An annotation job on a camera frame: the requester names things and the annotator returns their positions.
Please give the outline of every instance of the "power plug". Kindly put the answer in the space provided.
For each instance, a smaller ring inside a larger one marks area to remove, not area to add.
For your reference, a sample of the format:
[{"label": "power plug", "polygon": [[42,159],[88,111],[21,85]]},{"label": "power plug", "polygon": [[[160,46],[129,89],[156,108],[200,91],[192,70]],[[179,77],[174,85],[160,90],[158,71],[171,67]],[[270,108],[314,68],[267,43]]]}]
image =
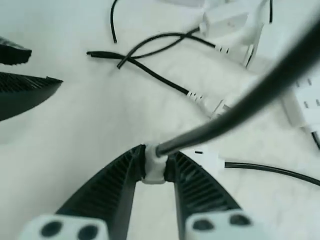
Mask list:
[{"label": "power plug", "polygon": [[320,145],[320,71],[312,71],[300,78],[282,97],[282,105],[293,127],[309,131]]},{"label": "power plug", "polygon": [[219,96],[205,96],[195,92],[189,92],[187,98],[196,103],[200,110],[210,119],[216,118],[229,108],[225,100]]},{"label": "power plug", "polygon": [[254,7],[244,1],[230,2],[207,10],[199,25],[200,32],[213,38],[215,49],[233,62],[253,71],[262,64],[258,72],[266,71],[271,61],[256,55],[264,27],[262,10],[267,1],[260,0]]},{"label": "power plug", "polygon": [[181,152],[202,166],[214,178],[225,168],[225,161],[208,144],[187,148]]}]

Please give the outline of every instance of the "white bracket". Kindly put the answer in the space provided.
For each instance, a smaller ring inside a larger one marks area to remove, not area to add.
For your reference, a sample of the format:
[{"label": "white bracket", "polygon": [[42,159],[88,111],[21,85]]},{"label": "white bracket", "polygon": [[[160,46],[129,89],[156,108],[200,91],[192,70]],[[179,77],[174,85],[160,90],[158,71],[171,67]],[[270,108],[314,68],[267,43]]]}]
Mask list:
[{"label": "white bracket", "polygon": [[28,222],[18,240],[109,240],[108,227],[100,219],[65,215],[41,215]]},{"label": "white bracket", "polygon": [[270,240],[241,209],[191,215],[185,224],[186,240]]}]

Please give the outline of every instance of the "white plug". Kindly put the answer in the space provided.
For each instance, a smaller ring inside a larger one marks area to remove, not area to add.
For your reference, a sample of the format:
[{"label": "white plug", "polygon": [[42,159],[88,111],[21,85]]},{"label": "white plug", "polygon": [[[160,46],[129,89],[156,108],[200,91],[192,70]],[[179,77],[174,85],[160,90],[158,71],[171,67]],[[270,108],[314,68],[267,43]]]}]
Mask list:
[{"label": "white plug", "polygon": [[189,92],[187,98],[192,100],[200,110],[210,119],[216,118],[229,108],[221,97],[204,96],[195,92]]},{"label": "white plug", "polygon": [[193,146],[181,152],[202,166],[214,178],[225,168],[225,161],[208,144]]},{"label": "white plug", "polygon": [[217,51],[247,69],[256,57],[264,27],[262,10],[267,1],[260,0],[254,8],[237,1],[207,10],[199,25],[200,32],[205,37],[215,38]]}]

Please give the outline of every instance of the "black cable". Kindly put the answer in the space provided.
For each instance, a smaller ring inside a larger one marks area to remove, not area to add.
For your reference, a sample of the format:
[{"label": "black cable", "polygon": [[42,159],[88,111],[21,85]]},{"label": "black cable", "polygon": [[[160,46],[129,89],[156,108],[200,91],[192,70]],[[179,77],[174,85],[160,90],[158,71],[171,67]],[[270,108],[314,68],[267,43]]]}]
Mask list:
[{"label": "black cable", "polygon": [[156,147],[156,155],[166,156],[180,149],[212,140],[240,125],[270,103],[297,78],[312,67],[320,54],[320,19],[299,44],[257,85],[229,111],[185,134]]},{"label": "black cable", "polygon": [[[93,58],[101,58],[101,59],[123,59],[125,57],[124,55],[121,55],[121,54],[115,53],[115,52],[110,52],[110,51],[88,51],[86,54],[90,55]],[[187,95],[189,93],[189,91],[187,89],[165,79],[164,77],[155,73],[154,71],[152,71],[151,69],[149,69],[145,65],[138,62],[137,60],[134,60],[130,57],[128,59],[128,61],[130,63],[136,65],[138,68],[141,68],[143,71],[150,74],[152,77],[154,77],[154,78],[158,79],[159,81],[161,81],[162,83],[178,90],[179,92],[183,93],[184,95]]]},{"label": "black cable", "polygon": [[274,20],[274,6],[273,0],[270,0],[270,13],[269,13],[269,24],[272,24]]},{"label": "black cable", "polygon": [[211,42],[208,42],[208,41],[205,41],[199,37],[196,37],[196,36],[192,36],[192,35],[187,35],[185,33],[181,33],[181,32],[168,32],[168,33],[161,33],[161,34],[158,34],[158,35],[154,35],[154,36],[151,36],[149,38],[147,38],[146,40],[140,42],[138,45],[136,45],[131,51],[129,51],[129,53],[124,57],[124,59],[122,59],[118,65],[117,65],[117,68],[120,69],[123,64],[125,64],[125,62],[128,60],[128,58],[130,58],[132,56],[132,54],[135,53],[135,51],[137,51],[139,48],[141,48],[143,45],[153,41],[153,40],[156,40],[156,39],[160,39],[160,38],[166,38],[166,37],[184,37],[184,38],[187,38],[187,39],[192,39],[192,40],[195,40],[195,41],[198,41],[202,44],[205,44],[211,48],[215,48],[216,45],[212,44]]},{"label": "black cable", "polygon": [[[188,31],[186,33],[186,35],[192,35],[196,32],[199,32],[200,31],[200,28],[199,27],[196,27],[195,29],[192,29],[191,31]],[[173,46],[177,45],[178,43],[180,43],[183,39],[185,39],[185,36],[182,36],[180,37],[178,40],[174,41],[173,43],[169,44],[168,46],[165,46],[159,50],[156,50],[156,51],[152,51],[152,52],[149,52],[149,53],[146,53],[146,54],[143,54],[143,55],[138,55],[138,56],[132,56],[133,59],[142,59],[142,58],[145,58],[145,57],[149,57],[149,56],[152,56],[152,55],[155,55],[155,54],[158,54],[158,53],[161,53],[165,50],[168,50],[170,48],[172,48]]]},{"label": "black cable", "polygon": [[273,166],[265,166],[265,165],[244,163],[244,162],[225,162],[224,167],[227,169],[253,169],[253,170],[272,172],[272,173],[287,175],[287,176],[320,186],[320,181],[315,178],[312,178],[310,176],[306,176],[294,171],[289,171],[289,170],[285,170],[285,169],[281,169]]},{"label": "black cable", "polygon": [[111,7],[111,11],[110,11],[111,33],[112,33],[112,37],[113,37],[113,42],[115,44],[118,42],[117,37],[116,37],[115,24],[114,24],[114,12],[115,12],[115,7],[116,7],[117,2],[118,2],[118,0],[114,0],[112,7]]},{"label": "black cable", "polygon": [[314,132],[311,133],[311,136],[312,136],[316,146],[320,150],[320,140],[319,140],[319,137],[318,137],[318,133],[316,131],[314,131]]}]

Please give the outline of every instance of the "cable connector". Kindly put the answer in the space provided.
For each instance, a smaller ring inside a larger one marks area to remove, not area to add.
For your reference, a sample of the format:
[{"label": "cable connector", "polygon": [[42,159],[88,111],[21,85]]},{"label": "cable connector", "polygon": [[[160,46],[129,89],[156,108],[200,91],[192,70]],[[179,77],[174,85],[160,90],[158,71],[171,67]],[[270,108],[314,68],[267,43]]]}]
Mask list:
[{"label": "cable connector", "polygon": [[191,91],[186,96],[195,102],[200,110],[210,119],[218,117],[229,109],[225,105],[225,100],[220,97],[204,96]]},{"label": "cable connector", "polygon": [[157,144],[147,144],[145,147],[145,178],[142,179],[144,184],[164,184],[165,170],[168,156],[158,157],[156,154]]}]

